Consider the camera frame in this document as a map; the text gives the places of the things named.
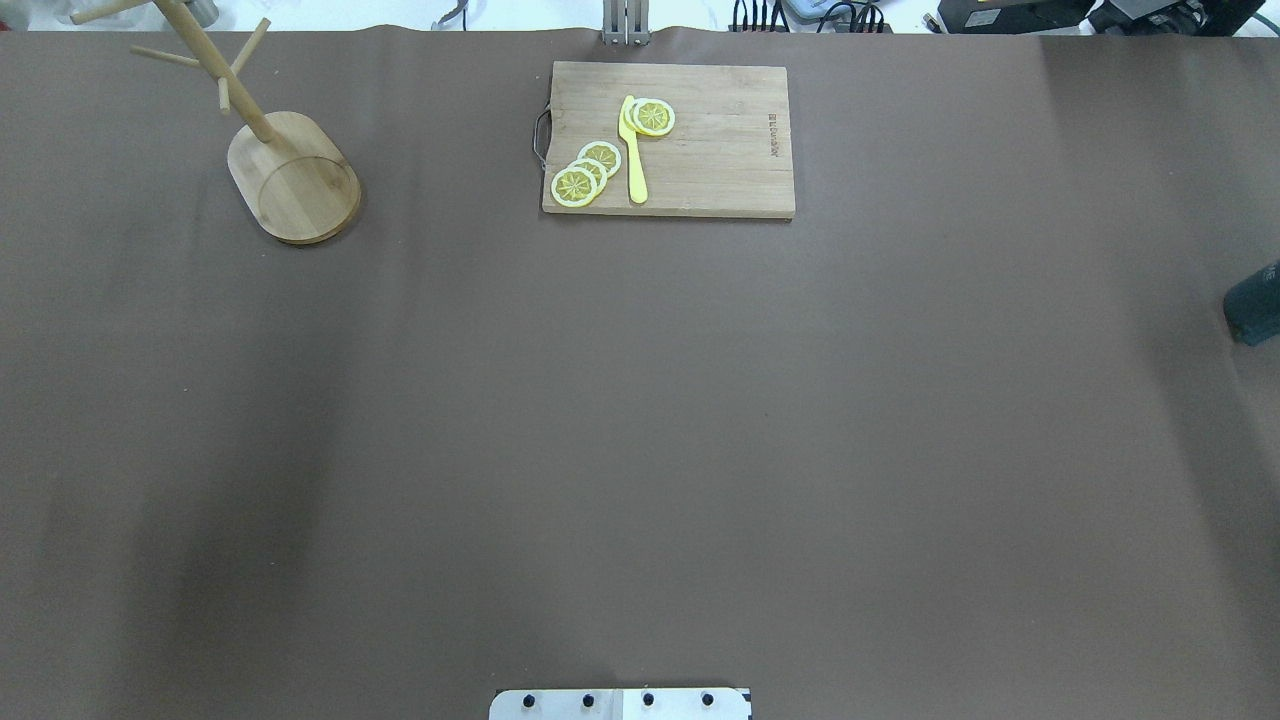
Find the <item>lemon slice middle of row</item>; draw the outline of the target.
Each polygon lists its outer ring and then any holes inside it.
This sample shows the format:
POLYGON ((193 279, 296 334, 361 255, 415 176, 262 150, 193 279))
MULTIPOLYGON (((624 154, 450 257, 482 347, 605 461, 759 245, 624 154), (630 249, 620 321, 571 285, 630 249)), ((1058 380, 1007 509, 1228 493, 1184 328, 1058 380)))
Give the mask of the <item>lemon slice middle of row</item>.
POLYGON ((608 168, 593 158, 579 158, 568 165, 568 169, 586 172, 591 177, 594 193, 599 193, 609 179, 608 168))

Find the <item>yellow plastic knife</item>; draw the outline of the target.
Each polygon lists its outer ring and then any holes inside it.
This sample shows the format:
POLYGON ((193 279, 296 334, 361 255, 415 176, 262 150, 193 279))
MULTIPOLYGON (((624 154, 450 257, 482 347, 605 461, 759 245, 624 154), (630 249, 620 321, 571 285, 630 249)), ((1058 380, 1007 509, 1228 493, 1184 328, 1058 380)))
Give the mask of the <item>yellow plastic knife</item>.
POLYGON ((623 141, 626 149, 626 163, 627 163, 627 186, 628 186, 628 199, 632 204, 643 205, 649 199, 649 191, 646 184, 646 177, 643 168, 643 161, 640 156, 640 147, 637 142, 637 135, 632 135, 626 131, 620 123, 620 114, 617 120, 617 135, 623 141))

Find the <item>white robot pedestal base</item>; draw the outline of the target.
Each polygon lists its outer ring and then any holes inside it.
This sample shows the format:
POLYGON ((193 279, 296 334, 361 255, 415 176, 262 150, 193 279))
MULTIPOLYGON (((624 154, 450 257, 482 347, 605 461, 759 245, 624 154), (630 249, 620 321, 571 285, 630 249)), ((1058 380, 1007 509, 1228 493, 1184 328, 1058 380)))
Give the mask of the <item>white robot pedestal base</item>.
POLYGON ((489 719, 753 719, 749 689, 636 687, 508 689, 489 719))

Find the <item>lemon slice under pair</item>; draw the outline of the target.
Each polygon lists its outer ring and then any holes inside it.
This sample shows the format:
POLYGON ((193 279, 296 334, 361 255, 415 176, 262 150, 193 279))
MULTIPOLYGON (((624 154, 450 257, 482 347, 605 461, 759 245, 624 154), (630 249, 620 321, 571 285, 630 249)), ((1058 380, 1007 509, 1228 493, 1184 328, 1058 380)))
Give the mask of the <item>lemon slice under pair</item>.
POLYGON ((623 128, 626 128, 627 132, 630 132, 632 135, 639 135, 640 129, 637 128, 637 126, 635 123, 634 111, 632 111, 635 100, 636 100, 635 96, 626 96, 625 97, 625 100, 622 102, 622 106, 620 109, 620 123, 621 123, 621 126, 623 128))

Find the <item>wooden cutting board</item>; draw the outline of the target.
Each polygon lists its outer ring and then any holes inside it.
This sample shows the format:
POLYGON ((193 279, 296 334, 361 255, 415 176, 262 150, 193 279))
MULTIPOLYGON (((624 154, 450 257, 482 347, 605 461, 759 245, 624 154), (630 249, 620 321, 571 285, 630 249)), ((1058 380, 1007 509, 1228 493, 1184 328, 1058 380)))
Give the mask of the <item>wooden cutting board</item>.
POLYGON ((795 217, 788 72, 782 67, 557 61, 550 72, 548 118, 543 183, 548 213, 795 217), (643 205, 628 199, 626 149, 617 135, 626 95, 664 100, 676 114, 667 136, 637 135, 649 191, 643 205), (589 205, 557 205, 549 192, 552 177, 593 141, 620 149, 620 170, 589 205))

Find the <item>dark blue ribbed mug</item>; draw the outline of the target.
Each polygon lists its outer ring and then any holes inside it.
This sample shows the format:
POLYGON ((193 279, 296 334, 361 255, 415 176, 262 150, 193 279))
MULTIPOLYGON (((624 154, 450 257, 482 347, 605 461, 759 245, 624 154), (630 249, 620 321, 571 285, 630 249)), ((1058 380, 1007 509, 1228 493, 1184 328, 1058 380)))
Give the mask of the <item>dark blue ribbed mug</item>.
POLYGON ((1222 297, 1231 340, 1256 347, 1279 334, 1279 261, 1233 286, 1222 297))

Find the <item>aluminium frame post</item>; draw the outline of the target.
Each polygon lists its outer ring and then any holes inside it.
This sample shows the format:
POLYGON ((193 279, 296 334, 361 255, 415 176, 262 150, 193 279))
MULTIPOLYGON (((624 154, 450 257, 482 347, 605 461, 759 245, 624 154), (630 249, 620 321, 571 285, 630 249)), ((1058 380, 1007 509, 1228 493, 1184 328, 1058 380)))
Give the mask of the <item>aluminium frame post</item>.
POLYGON ((650 42, 648 0, 604 0, 602 42, 605 46, 640 47, 650 42))

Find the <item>wooden cup storage rack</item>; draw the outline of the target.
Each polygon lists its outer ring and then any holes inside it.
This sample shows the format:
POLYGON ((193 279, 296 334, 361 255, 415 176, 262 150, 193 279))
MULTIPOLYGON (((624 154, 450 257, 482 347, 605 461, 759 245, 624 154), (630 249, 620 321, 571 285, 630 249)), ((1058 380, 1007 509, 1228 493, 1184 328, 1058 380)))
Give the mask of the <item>wooden cup storage rack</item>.
POLYGON ((227 165, 244 205, 260 227, 289 245, 329 240, 356 218, 364 188, 346 155, 310 117, 265 111, 241 81, 270 20, 262 18, 233 60, 227 60, 186 1, 156 1, 156 9, 180 36, 189 56, 133 46, 136 56, 207 73, 218 88, 223 114, 244 122, 227 151, 227 165))

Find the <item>lemon slice top of pair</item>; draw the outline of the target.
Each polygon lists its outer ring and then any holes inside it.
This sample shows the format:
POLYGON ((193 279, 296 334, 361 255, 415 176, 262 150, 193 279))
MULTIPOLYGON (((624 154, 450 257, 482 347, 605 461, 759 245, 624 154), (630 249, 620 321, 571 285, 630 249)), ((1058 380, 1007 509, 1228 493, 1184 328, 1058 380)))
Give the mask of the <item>lemon slice top of pair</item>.
POLYGON ((657 97, 636 97, 628 109, 628 123, 637 135, 667 136, 676 122, 675 109, 657 97))

